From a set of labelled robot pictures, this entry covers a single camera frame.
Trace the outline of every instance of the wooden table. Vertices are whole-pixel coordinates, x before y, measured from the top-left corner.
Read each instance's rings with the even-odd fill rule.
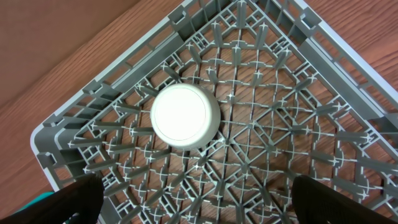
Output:
[[[398,87],[397,1],[307,2],[391,85]],[[51,190],[30,148],[33,129],[179,3],[140,1],[0,108],[0,217]]]

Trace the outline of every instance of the gray plastic rack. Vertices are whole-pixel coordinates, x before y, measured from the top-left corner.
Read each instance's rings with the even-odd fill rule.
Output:
[[[214,140],[192,151],[149,121],[158,92],[181,82],[222,110]],[[186,0],[31,146],[54,190],[103,177],[101,223],[295,223],[299,174],[397,220],[396,109],[395,89],[302,0]]]

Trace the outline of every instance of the plastic grid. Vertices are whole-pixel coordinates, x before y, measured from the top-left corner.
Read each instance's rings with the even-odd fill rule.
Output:
[[[134,217],[143,223],[217,222],[224,221],[223,214],[238,223],[294,222],[289,189],[298,174],[294,165],[304,161],[309,162],[311,177],[359,202],[382,190],[368,206],[387,205],[396,217],[396,165],[369,159],[367,149],[377,144],[393,160],[396,150],[304,58],[296,46],[300,41],[290,40],[274,22],[251,1],[233,2],[126,92],[109,96],[95,91],[110,103],[85,122],[68,145],[82,155],[85,172],[104,175],[105,194],[121,223]],[[271,33],[276,38],[268,38]],[[241,78],[241,71],[248,70],[250,75]],[[158,143],[153,130],[142,123],[151,99],[177,82],[209,88],[224,112],[217,138],[197,151],[180,152]],[[312,94],[312,86],[327,87],[333,97],[321,103],[325,100]],[[256,98],[259,92],[270,97]],[[93,102],[85,106],[94,107]],[[233,119],[236,108],[244,111],[245,122]],[[360,124],[359,131],[347,130],[342,124],[346,116]],[[328,120],[329,127],[322,126],[322,119]],[[123,136],[130,136],[131,142]],[[309,147],[297,145],[297,138],[306,138]],[[334,143],[332,151],[325,149],[324,141]],[[346,148],[353,149],[354,155],[347,155],[351,152],[345,153]],[[170,162],[178,160],[180,168],[170,170],[177,166]],[[272,167],[273,163],[283,165]],[[354,178],[339,177],[350,163]],[[324,165],[331,174],[317,167]],[[384,183],[369,181],[367,168],[375,170],[372,175],[377,173]],[[159,178],[155,187],[150,181],[154,176]],[[274,179],[282,185],[270,186]],[[209,208],[215,208],[214,217],[206,217],[204,211]]]

